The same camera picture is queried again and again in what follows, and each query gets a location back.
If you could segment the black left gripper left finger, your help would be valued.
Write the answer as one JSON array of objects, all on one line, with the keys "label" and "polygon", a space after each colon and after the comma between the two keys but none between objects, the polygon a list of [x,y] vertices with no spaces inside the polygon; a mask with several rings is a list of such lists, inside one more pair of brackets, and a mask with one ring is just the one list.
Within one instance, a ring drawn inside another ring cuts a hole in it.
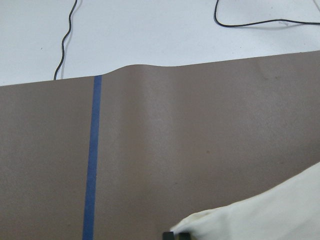
[{"label": "black left gripper left finger", "polygon": [[172,231],[163,232],[162,240],[175,240],[175,235]]}]

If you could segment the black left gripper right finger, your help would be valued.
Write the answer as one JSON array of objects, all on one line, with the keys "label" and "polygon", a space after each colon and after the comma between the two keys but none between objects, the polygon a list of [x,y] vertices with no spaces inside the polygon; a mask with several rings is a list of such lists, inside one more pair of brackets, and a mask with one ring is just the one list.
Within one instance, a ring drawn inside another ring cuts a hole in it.
[{"label": "black left gripper right finger", "polygon": [[191,235],[189,232],[181,232],[178,234],[179,240],[191,240]]}]

